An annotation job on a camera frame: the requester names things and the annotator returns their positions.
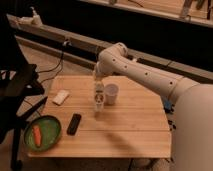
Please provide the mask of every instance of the bottle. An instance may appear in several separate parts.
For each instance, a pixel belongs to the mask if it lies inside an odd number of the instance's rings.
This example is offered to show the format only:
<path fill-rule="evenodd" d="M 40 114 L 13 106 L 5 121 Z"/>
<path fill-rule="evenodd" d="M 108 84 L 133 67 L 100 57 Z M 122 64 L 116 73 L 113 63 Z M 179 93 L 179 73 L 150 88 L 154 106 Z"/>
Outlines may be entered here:
<path fill-rule="evenodd" d="M 101 112 L 104 108 L 104 84 L 102 81 L 95 81 L 94 105 L 95 112 Z"/>
<path fill-rule="evenodd" d="M 42 26 L 43 23 L 41 21 L 40 15 L 38 15 L 38 13 L 34 9 L 34 7 L 31 7 L 31 9 L 32 9 L 32 12 L 33 12 L 33 24 L 38 26 L 38 27 Z"/>

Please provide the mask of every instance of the green plate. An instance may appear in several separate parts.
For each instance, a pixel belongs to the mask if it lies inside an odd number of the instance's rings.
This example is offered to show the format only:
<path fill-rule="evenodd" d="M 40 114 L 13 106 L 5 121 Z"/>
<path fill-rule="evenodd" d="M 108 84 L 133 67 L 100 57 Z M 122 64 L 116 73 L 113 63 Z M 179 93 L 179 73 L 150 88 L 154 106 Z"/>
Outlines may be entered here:
<path fill-rule="evenodd" d="M 41 132 L 41 146 L 34 143 L 33 126 L 38 125 Z M 33 120 L 24 132 L 24 142 L 32 151 L 46 151 L 56 144 L 61 135 L 61 124 L 56 117 L 45 115 Z"/>

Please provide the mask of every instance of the remote control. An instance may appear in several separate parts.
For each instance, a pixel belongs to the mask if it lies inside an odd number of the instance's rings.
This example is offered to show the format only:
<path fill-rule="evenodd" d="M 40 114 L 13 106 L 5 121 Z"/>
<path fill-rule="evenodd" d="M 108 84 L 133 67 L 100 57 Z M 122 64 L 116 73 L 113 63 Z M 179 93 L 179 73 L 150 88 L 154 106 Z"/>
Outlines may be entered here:
<path fill-rule="evenodd" d="M 67 90 L 60 90 L 57 95 L 53 98 L 53 103 L 57 105 L 61 105 L 64 100 L 69 96 L 69 91 Z"/>
<path fill-rule="evenodd" d="M 80 123 L 81 120 L 81 115 L 74 113 L 72 116 L 72 119 L 69 123 L 69 126 L 67 128 L 67 134 L 68 135 L 75 135 L 77 129 L 78 129 L 78 125 Z"/>

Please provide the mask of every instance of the black remote control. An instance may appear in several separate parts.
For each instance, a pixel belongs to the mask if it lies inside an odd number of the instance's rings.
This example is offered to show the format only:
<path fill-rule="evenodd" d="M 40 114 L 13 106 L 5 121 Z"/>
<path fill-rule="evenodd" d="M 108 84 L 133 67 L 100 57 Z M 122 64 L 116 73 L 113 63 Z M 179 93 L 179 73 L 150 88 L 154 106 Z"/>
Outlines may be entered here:
<path fill-rule="evenodd" d="M 78 129 L 78 125 L 80 123 L 81 120 L 81 115 L 74 113 L 72 116 L 72 119 L 69 123 L 69 126 L 67 128 L 67 134 L 68 135 L 75 135 L 77 129 Z"/>

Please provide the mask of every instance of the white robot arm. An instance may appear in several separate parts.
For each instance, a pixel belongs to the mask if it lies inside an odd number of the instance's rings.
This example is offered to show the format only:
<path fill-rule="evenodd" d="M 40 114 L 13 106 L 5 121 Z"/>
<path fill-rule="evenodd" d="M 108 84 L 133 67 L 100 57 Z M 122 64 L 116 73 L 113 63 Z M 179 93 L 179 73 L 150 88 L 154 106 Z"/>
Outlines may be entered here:
<path fill-rule="evenodd" d="M 167 98 L 174 104 L 170 171 L 213 170 L 213 85 L 139 64 L 117 43 L 99 54 L 96 79 L 114 72 Z"/>
<path fill-rule="evenodd" d="M 114 72 L 127 76 L 175 104 L 178 97 L 188 88 L 199 84 L 184 76 L 139 64 L 127 59 L 128 49 L 117 43 L 99 54 L 94 74 L 102 78 Z"/>

